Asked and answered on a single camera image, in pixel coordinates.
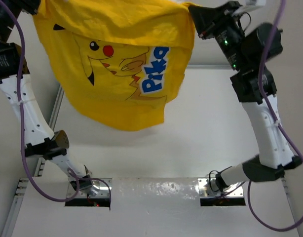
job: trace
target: pikachu eye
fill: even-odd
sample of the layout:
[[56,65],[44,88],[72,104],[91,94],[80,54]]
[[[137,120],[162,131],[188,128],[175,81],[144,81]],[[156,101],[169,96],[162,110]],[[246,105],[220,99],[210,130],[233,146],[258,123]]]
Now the pikachu eye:
[[97,51],[100,47],[98,46],[98,44],[95,41],[92,41],[89,45],[90,49],[93,51]]

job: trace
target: black bracket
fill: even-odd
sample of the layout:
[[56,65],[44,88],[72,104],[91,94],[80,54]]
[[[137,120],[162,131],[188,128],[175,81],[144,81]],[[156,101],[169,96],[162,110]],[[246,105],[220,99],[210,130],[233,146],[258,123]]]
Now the black bracket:
[[[263,97],[258,86],[259,70],[249,70],[245,73],[237,73],[230,78],[239,102],[257,102],[262,104]],[[272,73],[265,68],[263,74],[263,87],[267,96],[275,95],[277,92]]]
[[25,149],[26,157],[43,156],[44,159],[53,159],[59,155],[66,155],[69,148],[69,140],[67,134],[60,130],[55,133],[52,139],[45,139],[43,143],[32,146],[27,144]]
[[[9,76],[18,74],[21,47],[15,43],[0,42],[0,84]],[[24,60],[22,74],[29,74],[27,62]]]
[[[292,161],[286,166],[279,166],[277,169],[272,169],[270,167],[262,165],[260,163],[259,155],[256,155],[254,158],[242,163],[242,168],[245,175],[250,181],[261,183],[276,181],[279,178],[283,178],[285,175],[285,170],[295,169],[300,165],[302,165],[301,158],[299,156],[294,156],[292,158]],[[216,185],[221,192],[228,187],[221,176],[221,173],[223,171],[219,172],[215,176]]]

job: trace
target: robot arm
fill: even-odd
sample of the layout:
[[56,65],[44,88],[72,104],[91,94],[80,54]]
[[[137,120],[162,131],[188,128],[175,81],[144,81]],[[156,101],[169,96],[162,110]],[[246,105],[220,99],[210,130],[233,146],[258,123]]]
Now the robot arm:
[[[18,17],[21,10],[31,14],[37,13],[39,0],[6,1],[5,4]],[[21,48],[14,43],[6,43],[13,26],[13,22],[0,7],[0,90],[6,95],[20,120],[16,74]],[[70,168],[78,178],[91,178],[91,174],[84,165],[74,161],[69,152],[66,133],[62,130],[54,133],[45,121],[32,90],[30,72],[26,63],[21,79],[21,93],[25,113],[26,157],[42,156],[56,164],[68,176],[69,182],[76,190],[75,178],[70,175],[68,169]],[[80,191],[89,196],[96,196],[99,187],[100,185],[96,184],[96,181],[80,182]]]
[[[204,40],[215,38],[233,70],[238,71],[230,79],[238,100],[251,121],[260,151],[254,158],[216,175],[212,185],[221,192],[238,182],[277,180],[284,176],[285,170],[294,169],[302,163],[288,146],[258,87],[259,63],[272,25],[262,23],[246,36],[239,27],[241,24],[237,23],[245,11],[265,5],[265,0],[246,2],[249,3],[247,6],[242,6],[237,1],[229,1],[217,8],[192,5],[189,7],[199,37]],[[281,32],[276,30],[267,60],[282,52]],[[273,76],[267,68],[263,74],[263,88],[279,118],[277,90]]]

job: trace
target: cloth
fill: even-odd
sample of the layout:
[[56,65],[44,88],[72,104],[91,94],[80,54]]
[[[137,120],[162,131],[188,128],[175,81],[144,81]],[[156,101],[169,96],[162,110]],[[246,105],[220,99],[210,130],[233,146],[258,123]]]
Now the cloth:
[[164,122],[194,44],[191,3],[41,0],[40,42],[69,102],[125,131]]

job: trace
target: reflective metal surface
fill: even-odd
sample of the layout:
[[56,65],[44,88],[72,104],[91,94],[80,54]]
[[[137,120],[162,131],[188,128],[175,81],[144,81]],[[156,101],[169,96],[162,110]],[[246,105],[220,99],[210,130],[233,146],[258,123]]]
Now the reflective metal surface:
[[[110,190],[112,190],[112,179],[111,178],[101,178],[103,181],[105,181],[109,187]],[[90,196],[92,198],[109,198],[109,190],[108,187],[99,181],[93,181],[93,185],[91,187],[91,193]],[[66,197],[71,197],[75,193],[75,190],[73,187],[69,184],[67,189],[67,195]],[[75,198],[87,198],[86,194],[83,192],[79,192],[79,194]]]
[[[86,169],[86,176],[88,178],[93,178],[92,172],[88,170],[88,168],[85,166]],[[80,185],[80,192],[89,195],[90,197],[96,197],[99,194],[100,191],[100,182],[98,180],[86,180],[85,186],[83,187]]]
[[[68,184],[64,175],[61,180],[37,182],[49,195],[63,198]],[[260,218],[278,228],[291,224],[282,184],[256,186],[252,202]],[[113,178],[111,210],[64,206],[33,188],[26,196],[12,237],[298,237],[295,230],[264,228],[246,206],[201,206],[197,178]]]
[[[209,178],[198,178],[198,185],[199,185],[199,194],[200,198],[214,198],[221,195],[221,192],[213,192],[212,189],[209,186]],[[214,181],[215,178],[211,178],[212,188],[214,189]],[[225,189],[225,193],[229,193],[232,190],[236,189],[240,183],[234,184],[229,186],[227,189]],[[236,191],[230,193],[229,195],[226,195],[228,199],[230,198],[243,198],[244,197],[244,191],[242,187],[239,187]]]

